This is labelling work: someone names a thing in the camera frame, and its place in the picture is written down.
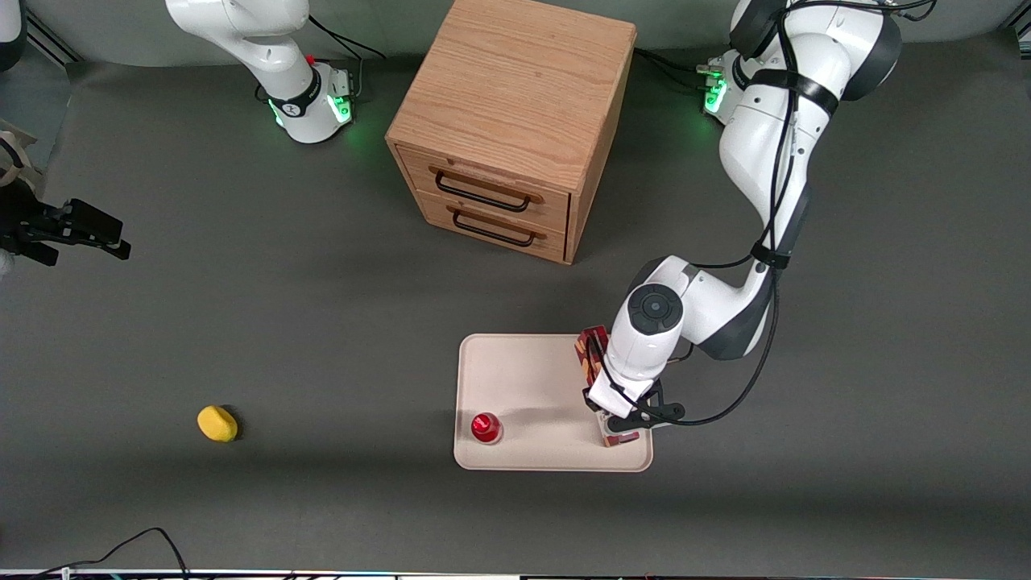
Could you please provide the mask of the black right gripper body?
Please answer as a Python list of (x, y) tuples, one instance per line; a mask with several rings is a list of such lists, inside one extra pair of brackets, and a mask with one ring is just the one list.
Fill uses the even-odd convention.
[(62, 209), (40, 201), (32, 187), (15, 181), (1, 187), (1, 239), (3, 245), (22, 241), (59, 241)]

